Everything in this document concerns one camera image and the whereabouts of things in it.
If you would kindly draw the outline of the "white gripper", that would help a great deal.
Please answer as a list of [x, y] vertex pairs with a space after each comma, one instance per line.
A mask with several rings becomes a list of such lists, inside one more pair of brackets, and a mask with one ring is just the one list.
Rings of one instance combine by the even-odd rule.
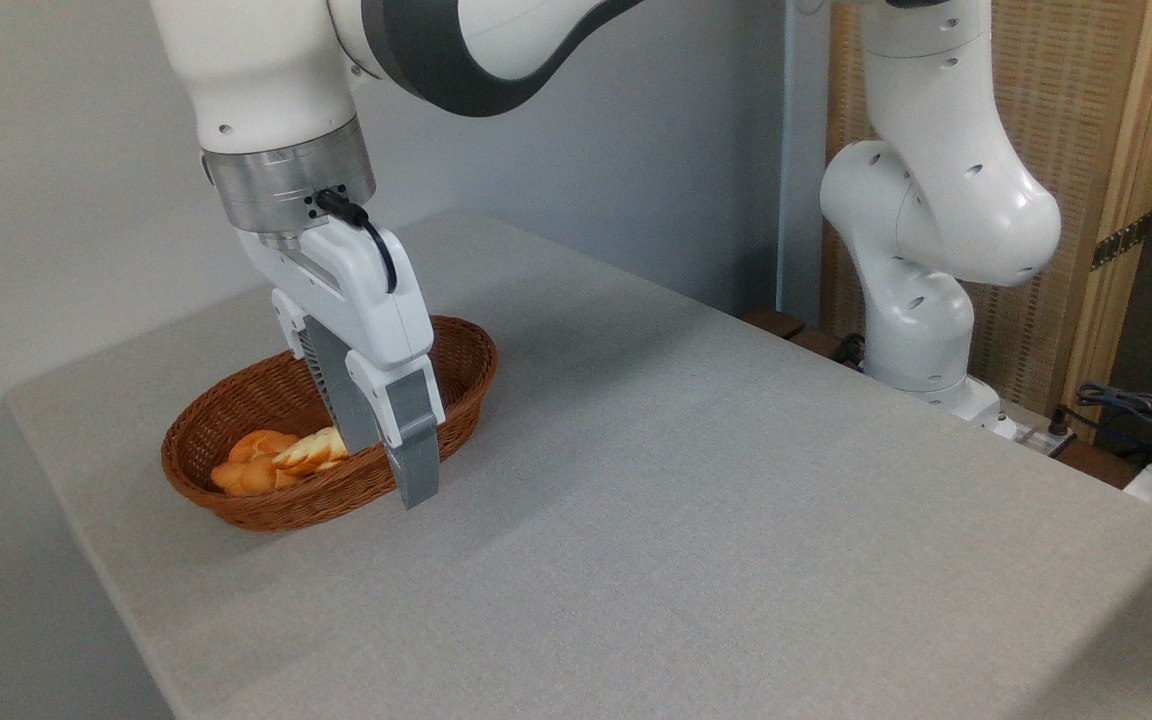
[[406, 509], [435, 497], [445, 414], [429, 361], [433, 324], [402, 243], [342, 220], [303, 232], [296, 252], [251, 232], [238, 232], [238, 242], [276, 288], [294, 351], [300, 331], [303, 361], [349, 454], [384, 441]]

